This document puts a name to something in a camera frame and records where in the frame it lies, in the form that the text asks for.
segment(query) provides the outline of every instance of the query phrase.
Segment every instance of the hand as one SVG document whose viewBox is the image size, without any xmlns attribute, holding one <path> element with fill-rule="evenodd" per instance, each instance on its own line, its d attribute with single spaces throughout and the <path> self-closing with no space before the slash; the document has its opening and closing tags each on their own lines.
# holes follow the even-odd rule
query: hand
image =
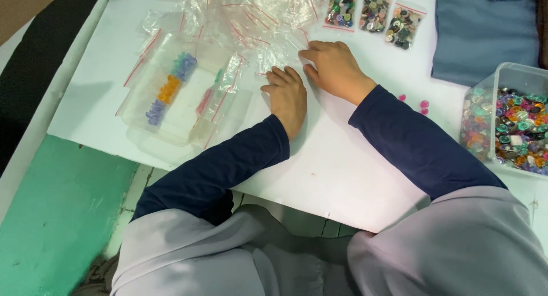
<svg viewBox="0 0 548 296">
<path fill-rule="evenodd" d="M 366 76 L 350 49 L 344 42 L 320 42 L 313 40 L 309 50 L 299 55 L 316 65 L 306 64 L 305 73 L 314 83 L 329 94 L 359 105 L 377 84 Z"/>
<path fill-rule="evenodd" d="M 266 73 L 270 85 L 261 90 L 270 95 L 270 112 L 282 123 L 291 141 L 297 136 L 306 116 L 306 89 L 295 69 L 286 66 L 285 71 L 273 66 Z"/>
</svg>

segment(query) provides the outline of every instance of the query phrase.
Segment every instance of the right hand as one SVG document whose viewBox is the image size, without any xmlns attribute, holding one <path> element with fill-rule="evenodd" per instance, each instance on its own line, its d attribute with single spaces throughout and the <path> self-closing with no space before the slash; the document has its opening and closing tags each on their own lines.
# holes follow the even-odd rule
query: right hand
<svg viewBox="0 0 548 296">
<path fill-rule="evenodd" d="M 299 55 L 316 65 L 306 64 L 305 73 L 314 83 L 329 94 L 359 105 L 377 86 L 366 76 L 350 49 L 344 42 L 321 42 L 313 40 L 309 50 L 299 51 Z"/>
</svg>

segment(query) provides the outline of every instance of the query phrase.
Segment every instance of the floor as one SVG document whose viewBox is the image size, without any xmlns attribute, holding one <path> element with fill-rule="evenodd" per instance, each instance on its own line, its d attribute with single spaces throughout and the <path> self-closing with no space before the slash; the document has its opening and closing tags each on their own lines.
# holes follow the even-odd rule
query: floor
<svg viewBox="0 0 548 296">
<path fill-rule="evenodd" d="M 141 196 L 143 189 L 154 184 L 168 171 L 152 168 L 145 165 L 139 165 L 133 178 L 133 182 L 128 189 L 126 199 L 120 209 L 120 217 L 114 227 L 110 242 L 103 251 L 106 258 L 113 257 L 120 249 L 122 243 L 123 231 L 133 216 L 135 205 Z M 233 211 L 242 204 L 258 204 L 268 209 L 270 213 L 278 219 L 289 232 L 297 236 L 308 237 L 340 237 L 354 235 L 359 229 L 351 226 L 325 219 L 287 207 L 275 202 L 267 201 L 250 194 L 243 194 L 233 191 L 234 208 Z"/>
<path fill-rule="evenodd" d="M 133 216 L 135 205 L 137 204 L 143 189 L 154 184 L 154 182 L 167 173 L 168 171 L 165 170 L 139 165 L 125 201 L 122 204 L 120 217 L 118 218 L 110 242 L 103 252 L 105 257 L 114 256 L 120 249 L 123 230 Z M 250 194 L 233 191 L 233 195 L 234 209 L 242 204 L 261 205 L 268 209 L 293 235 L 308 237 L 340 237 L 354 235 L 359 230 L 333 220 L 325 219 L 324 217 L 308 214 Z M 546 223 L 548 222 L 548 195 L 542 194 L 541 196 L 538 196 L 538 194 L 533 194 L 530 196 L 517 196 L 517 198 L 528 206 L 531 222 L 533 223 L 533 230 L 537 233 L 543 247 L 548 248 L 548 229 L 545 229 Z"/>
</svg>

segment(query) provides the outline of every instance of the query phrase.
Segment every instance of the white table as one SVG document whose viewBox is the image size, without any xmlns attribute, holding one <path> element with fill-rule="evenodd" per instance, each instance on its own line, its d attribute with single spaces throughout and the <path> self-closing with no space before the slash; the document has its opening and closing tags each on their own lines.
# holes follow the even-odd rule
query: white table
<svg viewBox="0 0 548 296">
<path fill-rule="evenodd" d="M 421 23 L 409 51 L 387 45 L 382 37 L 356 31 L 353 37 L 334 33 L 311 34 L 311 39 L 342 40 L 353 51 L 362 70 L 395 95 L 406 94 L 419 110 L 430 102 L 428 117 L 453 138 L 460 128 L 467 87 L 430 77 L 436 47 L 435 0 L 407 0 L 423 5 L 428 16 Z M 86 52 L 72 77 L 48 133 L 149 166 L 172 170 L 192 158 L 191 146 L 174 147 L 154 141 L 173 156 L 170 160 L 139 150 L 132 133 L 119 117 L 118 107 L 128 89 L 122 85 L 138 57 L 141 43 L 136 26 L 149 9 L 172 5 L 155 0 L 110 0 Z M 269 110 L 251 78 L 243 87 L 256 90 L 242 129 L 264 119 Z M 417 210 L 428 197 L 390 165 L 347 121 L 355 107 L 312 90 L 307 82 L 309 110 L 303 132 L 291 143 L 291 158 L 260 171 L 237 190 L 318 216 L 377 232 Z M 500 175 L 524 203 L 532 201 L 519 179 Z M 546 183 L 537 181 L 538 188 Z"/>
</svg>

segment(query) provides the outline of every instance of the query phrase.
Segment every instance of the folded blue cloth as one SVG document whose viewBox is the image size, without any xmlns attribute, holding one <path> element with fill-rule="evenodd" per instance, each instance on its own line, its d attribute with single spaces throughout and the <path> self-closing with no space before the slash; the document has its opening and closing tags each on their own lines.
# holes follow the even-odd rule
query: folded blue cloth
<svg viewBox="0 0 548 296">
<path fill-rule="evenodd" d="M 432 77 L 474 86 L 502 62 L 538 67 L 534 0 L 436 0 Z"/>
</svg>

